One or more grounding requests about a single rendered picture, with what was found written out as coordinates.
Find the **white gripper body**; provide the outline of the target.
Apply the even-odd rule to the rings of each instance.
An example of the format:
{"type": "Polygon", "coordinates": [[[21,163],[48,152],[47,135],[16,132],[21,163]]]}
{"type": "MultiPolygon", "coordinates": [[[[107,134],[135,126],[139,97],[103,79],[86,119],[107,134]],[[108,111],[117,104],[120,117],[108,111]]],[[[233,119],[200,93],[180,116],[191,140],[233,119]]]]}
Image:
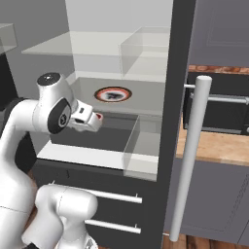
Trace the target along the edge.
{"type": "Polygon", "coordinates": [[[77,131],[93,131],[97,132],[102,126],[103,120],[99,120],[96,113],[92,112],[87,121],[84,121],[76,116],[72,116],[70,119],[70,127],[77,131]]]}

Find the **clear fridge bin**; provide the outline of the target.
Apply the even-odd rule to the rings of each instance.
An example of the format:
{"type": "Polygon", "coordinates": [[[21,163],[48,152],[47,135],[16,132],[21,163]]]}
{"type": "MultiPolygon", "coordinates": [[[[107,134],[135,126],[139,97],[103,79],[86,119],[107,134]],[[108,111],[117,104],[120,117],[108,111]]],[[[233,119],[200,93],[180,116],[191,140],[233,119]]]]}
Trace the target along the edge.
{"type": "Polygon", "coordinates": [[[138,116],[124,148],[124,176],[157,181],[161,117],[138,116]]]}
{"type": "Polygon", "coordinates": [[[125,79],[164,81],[170,28],[143,26],[119,45],[121,73],[125,79]]]}

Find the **open fridge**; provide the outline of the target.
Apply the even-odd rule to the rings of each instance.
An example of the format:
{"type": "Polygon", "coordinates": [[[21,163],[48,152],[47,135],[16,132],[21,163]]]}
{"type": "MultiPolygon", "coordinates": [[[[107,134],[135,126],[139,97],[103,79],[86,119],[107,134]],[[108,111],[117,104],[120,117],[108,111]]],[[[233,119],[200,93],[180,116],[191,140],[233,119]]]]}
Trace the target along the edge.
{"type": "MultiPolygon", "coordinates": [[[[0,0],[0,113],[17,98],[37,100],[37,80],[54,72],[61,74],[74,96],[103,115],[97,132],[66,127],[58,134],[30,132],[18,145],[16,163],[38,186],[33,167],[37,160],[55,160],[118,169],[124,175],[123,155],[138,116],[161,117],[164,81],[125,79],[119,56],[52,55],[24,50],[61,34],[78,32],[133,33],[143,26],[170,28],[173,0],[0,0]],[[132,91],[126,101],[106,103],[94,93],[106,87],[132,91]]],[[[157,181],[159,204],[154,211],[160,229],[162,190],[157,181]]]]}

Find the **dark fridge drawer front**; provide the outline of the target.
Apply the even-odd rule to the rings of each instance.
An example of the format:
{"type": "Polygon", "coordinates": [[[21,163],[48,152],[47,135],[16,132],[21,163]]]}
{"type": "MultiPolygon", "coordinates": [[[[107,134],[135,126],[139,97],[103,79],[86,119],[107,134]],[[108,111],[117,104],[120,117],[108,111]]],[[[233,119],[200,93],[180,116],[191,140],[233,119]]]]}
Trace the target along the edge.
{"type": "Polygon", "coordinates": [[[157,215],[147,207],[101,207],[91,220],[103,221],[142,230],[140,234],[91,226],[89,234],[105,249],[160,249],[162,235],[157,228],[157,215]]]}
{"type": "Polygon", "coordinates": [[[138,215],[145,210],[155,210],[160,203],[157,197],[156,183],[125,177],[118,169],[55,160],[37,160],[32,171],[38,186],[55,182],[109,194],[138,195],[142,198],[142,203],[133,203],[99,197],[97,215],[103,217],[121,215],[125,212],[131,216],[138,215]]]}

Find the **clear glass fridge shelf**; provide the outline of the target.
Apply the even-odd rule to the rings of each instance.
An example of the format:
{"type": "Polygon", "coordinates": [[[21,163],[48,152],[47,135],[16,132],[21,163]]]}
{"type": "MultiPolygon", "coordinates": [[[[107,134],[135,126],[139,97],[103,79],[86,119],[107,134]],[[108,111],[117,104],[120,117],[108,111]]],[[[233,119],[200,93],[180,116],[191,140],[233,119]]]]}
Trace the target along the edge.
{"type": "Polygon", "coordinates": [[[166,54],[168,46],[168,33],[70,31],[28,48],[23,53],[139,56],[143,52],[166,54]]]}

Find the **dark fridge door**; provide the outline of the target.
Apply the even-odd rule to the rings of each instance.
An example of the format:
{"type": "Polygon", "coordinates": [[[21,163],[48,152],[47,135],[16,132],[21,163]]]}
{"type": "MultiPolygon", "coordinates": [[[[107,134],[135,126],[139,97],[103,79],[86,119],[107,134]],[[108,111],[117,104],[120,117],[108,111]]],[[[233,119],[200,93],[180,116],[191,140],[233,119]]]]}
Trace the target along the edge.
{"type": "Polygon", "coordinates": [[[163,237],[164,215],[168,201],[170,178],[178,141],[184,84],[189,69],[189,50],[196,0],[174,0],[169,55],[163,106],[160,144],[160,189],[162,190],[160,237],[163,237]]]}

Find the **black microwave oven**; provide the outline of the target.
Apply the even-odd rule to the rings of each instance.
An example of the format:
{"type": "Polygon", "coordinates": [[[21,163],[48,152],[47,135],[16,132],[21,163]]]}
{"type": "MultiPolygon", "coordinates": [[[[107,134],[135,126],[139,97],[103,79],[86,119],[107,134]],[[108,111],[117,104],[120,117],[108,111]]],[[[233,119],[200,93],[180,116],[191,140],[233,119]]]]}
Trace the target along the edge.
{"type": "MultiPolygon", "coordinates": [[[[212,95],[249,97],[249,75],[206,73],[206,76],[212,78],[212,95]]],[[[249,105],[208,101],[202,130],[249,136],[249,105]]]]}

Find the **grey base cupboard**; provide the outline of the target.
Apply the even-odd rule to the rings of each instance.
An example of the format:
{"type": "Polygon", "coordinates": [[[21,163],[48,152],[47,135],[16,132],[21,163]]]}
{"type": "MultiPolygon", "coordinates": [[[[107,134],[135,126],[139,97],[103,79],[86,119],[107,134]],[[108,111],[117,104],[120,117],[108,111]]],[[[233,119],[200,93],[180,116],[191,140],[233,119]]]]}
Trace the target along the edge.
{"type": "Polygon", "coordinates": [[[237,243],[249,221],[249,167],[195,162],[180,233],[237,243]]]}

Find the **grey wall cupboard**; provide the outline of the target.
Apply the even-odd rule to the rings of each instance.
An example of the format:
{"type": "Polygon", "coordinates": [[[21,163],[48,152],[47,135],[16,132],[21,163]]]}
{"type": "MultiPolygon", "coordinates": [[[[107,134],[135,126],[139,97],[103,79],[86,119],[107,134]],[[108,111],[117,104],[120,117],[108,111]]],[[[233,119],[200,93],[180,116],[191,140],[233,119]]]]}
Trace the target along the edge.
{"type": "Polygon", "coordinates": [[[249,0],[196,0],[190,64],[249,67],[249,0]]]}

